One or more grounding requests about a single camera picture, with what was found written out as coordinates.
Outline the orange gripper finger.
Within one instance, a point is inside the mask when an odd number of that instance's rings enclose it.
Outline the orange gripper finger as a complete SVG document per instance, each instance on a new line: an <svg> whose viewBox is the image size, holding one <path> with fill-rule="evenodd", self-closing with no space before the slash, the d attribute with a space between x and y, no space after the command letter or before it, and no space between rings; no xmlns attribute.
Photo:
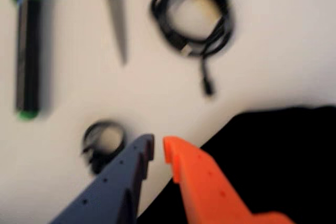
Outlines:
<svg viewBox="0 0 336 224"><path fill-rule="evenodd" d="M165 161L179 185L189 223L292 223L283 213L252 213L215 160L176 136L163 139Z"/></svg>

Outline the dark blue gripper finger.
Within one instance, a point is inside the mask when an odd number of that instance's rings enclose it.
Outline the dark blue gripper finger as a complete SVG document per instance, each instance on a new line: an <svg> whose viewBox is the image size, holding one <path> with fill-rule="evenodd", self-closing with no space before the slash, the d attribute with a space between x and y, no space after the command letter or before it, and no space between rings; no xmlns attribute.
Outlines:
<svg viewBox="0 0 336 224"><path fill-rule="evenodd" d="M154 135L139 136L52 223L136 223Z"/></svg>

